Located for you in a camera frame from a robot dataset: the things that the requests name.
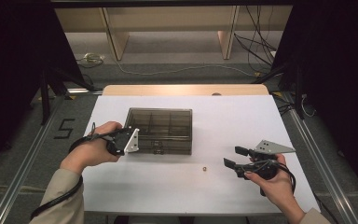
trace metal rail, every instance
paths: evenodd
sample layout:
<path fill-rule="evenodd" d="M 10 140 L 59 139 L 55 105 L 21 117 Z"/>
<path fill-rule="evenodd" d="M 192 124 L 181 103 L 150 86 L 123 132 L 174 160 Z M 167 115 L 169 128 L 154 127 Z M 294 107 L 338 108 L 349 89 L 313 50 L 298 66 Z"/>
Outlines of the metal rail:
<path fill-rule="evenodd" d="M 62 105 L 64 96 L 57 96 L 53 102 L 53 111 L 45 123 L 37 133 L 36 138 L 34 139 L 30 149 L 28 150 L 27 155 L 25 156 L 24 161 L 22 162 L 19 171 L 14 176 L 12 182 L 10 183 L 7 191 L 0 202 L 0 223 L 4 223 L 7 215 L 11 209 L 11 206 L 15 202 L 17 195 L 21 189 L 22 184 L 24 183 L 33 163 L 34 159 L 39 152 L 39 149 L 42 147 L 43 142 L 45 141 L 46 135 L 50 129 L 51 123 L 57 114 L 57 110 Z"/>
<path fill-rule="evenodd" d="M 283 98 L 287 102 L 293 102 L 290 94 L 287 92 L 283 94 Z M 310 155 L 315 161 L 316 167 L 318 168 L 325 185 L 327 186 L 334 202 L 336 203 L 337 209 L 344 219 L 344 222 L 349 224 L 358 223 L 358 216 L 355 214 L 351 202 L 348 200 L 348 197 L 345 195 L 345 192 L 337 182 L 337 179 L 330 169 L 330 166 L 324 159 L 324 155 L 313 139 L 313 136 L 310 133 L 305 120 L 300 119 L 295 110 L 291 110 L 290 115 L 292 116 L 293 121 L 295 122 L 302 138 L 304 139 Z"/>

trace gray floor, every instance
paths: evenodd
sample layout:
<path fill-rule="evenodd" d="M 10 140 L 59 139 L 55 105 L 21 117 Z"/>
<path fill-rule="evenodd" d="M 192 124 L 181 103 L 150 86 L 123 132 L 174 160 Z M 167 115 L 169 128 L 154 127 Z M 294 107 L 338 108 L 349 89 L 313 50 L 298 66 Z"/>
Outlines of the gray floor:
<path fill-rule="evenodd" d="M 239 34 L 251 38 L 253 36 L 253 33 L 250 32 Z M 281 35 L 282 32 L 270 32 L 268 40 L 272 45 L 278 46 Z M 265 64 L 259 63 L 255 57 L 249 57 L 248 61 L 248 54 L 237 42 L 234 42 L 230 60 L 223 60 L 217 34 L 212 32 L 133 33 L 123 59 L 119 62 L 122 64 L 122 69 L 126 70 L 127 73 L 121 71 L 113 60 L 104 34 L 67 34 L 67 37 L 78 59 L 88 52 L 103 56 L 103 65 L 91 69 L 82 68 L 82 72 L 87 74 L 96 86 L 100 87 L 108 84 L 141 83 L 249 83 L 255 80 L 255 72 L 248 63 L 256 69 L 267 68 Z M 266 58 L 260 47 L 255 46 L 254 50 L 257 50 L 258 55 Z M 171 72 L 150 75 L 161 71 Z M 280 77 L 277 76 L 265 83 L 270 91 L 278 89 L 279 79 Z M 32 102 L 33 109 L 27 111 L 22 119 L 21 126 L 10 140 L 12 149 L 2 151 L 0 154 L 0 200 L 40 129 L 41 102 L 38 96 L 39 94 L 35 96 Z M 28 222 L 29 215 L 38 206 L 51 175 L 66 155 L 67 148 L 84 133 L 96 99 L 96 95 L 81 95 L 75 99 L 65 100 L 58 108 L 44 144 L 30 173 L 27 175 L 20 194 L 7 215 L 5 223 Z M 276 102 L 277 106 L 283 104 L 278 100 Z M 333 212 L 339 223 L 344 223 L 290 113 L 285 113 L 282 120 L 297 150 L 297 156 L 310 186 Z M 67 135 L 67 132 L 59 131 L 64 119 L 72 119 L 64 123 L 65 128 L 73 129 L 68 139 L 57 138 Z M 345 158 L 338 156 L 337 145 L 325 128 L 323 121 L 318 116 L 314 116 L 312 118 L 305 117 L 305 122 L 358 216 L 358 179 L 356 174 L 347 164 Z M 326 217 L 332 220 L 324 209 L 322 211 Z M 109 216 L 107 222 L 113 223 L 114 217 L 115 215 Z M 131 222 L 177 223 L 175 217 L 154 217 L 153 220 L 150 220 L 150 218 L 132 217 Z M 249 219 L 252 224 L 286 223 L 282 216 L 250 217 Z M 86 223 L 104 223 L 105 221 L 106 217 L 103 215 L 86 214 Z M 236 224 L 245 223 L 245 218 L 197 217 L 195 223 Z"/>

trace finger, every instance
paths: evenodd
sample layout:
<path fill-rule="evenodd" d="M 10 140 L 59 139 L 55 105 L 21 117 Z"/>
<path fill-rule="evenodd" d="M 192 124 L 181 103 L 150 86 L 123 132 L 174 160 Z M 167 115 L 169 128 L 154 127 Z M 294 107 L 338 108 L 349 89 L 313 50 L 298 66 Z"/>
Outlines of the finger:
<path fill-rule="evenodd" d="M 122 125 L 115 121 L 108 121 L 105 124 L 101 125 L 100 127 L 96 128 L 98 132 L 101 133 L 110 133 L 116 129 L 121 129 Z"/>
<path fill-rule="evenodd" d="M 286 158 L 283 156 L 283 154 L 276 154 L 277 162 L 280 162 L 284 165 L 286 165 Z"/>
<path fill-rule="evenodd" d="M 266 183 L 266 180 L 261 178 L 260 175 L 256 173 L 245 173 L 246 177 L 250 179 L 252 182 L 263 188 Z"/>

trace person's right hand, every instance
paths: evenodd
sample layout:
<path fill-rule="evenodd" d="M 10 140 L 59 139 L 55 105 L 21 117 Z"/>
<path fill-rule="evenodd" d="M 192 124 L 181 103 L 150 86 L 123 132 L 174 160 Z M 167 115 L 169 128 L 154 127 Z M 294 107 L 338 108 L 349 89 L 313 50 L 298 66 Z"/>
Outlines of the person's right hand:
<path fill-rule="evenodd" d="M 276 156 L 278 162 L 286 165 L 286 160 L 282 154 Z M 289 223 L 299 223 L 305 216 L 293 195 L 290 175 L 285 171 L 278 169 L 277 174 L 270 180 L 263 179 L 256 173 L 245 173 L 245 175 L 260 186 L 267 198 L 286 215 Z"/>
<path fill-rule="evenodd" d="M 286 165 L 286 160 L 282 154 L 277 154 L 277 162 Z M 246 177 L 255 182 L 266 193 L 269 200 L 278 205 L 282 201 L 294 198 L 292 192 L 292 182 L 289 174 L 278 169 L 277 174 L 270 180 L 265 180 L 256 173 L 246 173 Z"/>

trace person's left hand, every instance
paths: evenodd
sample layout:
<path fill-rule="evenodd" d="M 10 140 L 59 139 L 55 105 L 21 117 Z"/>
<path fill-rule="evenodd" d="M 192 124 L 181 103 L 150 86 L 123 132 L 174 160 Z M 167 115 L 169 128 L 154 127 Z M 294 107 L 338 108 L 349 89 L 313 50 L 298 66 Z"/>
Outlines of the person's left hand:
<path fill-rule="evenodd" d="M 109 121 L 95 128 L 95 133 L 110 133 L 116 129 L 121 129 L 122 125 L 115 121 Z M 60 168 L 82 174 L 88 166 L 99 165 L 104 162 L 116 162 L 119 156 L 110 154 L 106 149 L 106 141 L 99 138 L 85 142 L 76 147 L 61 162 Z"/>

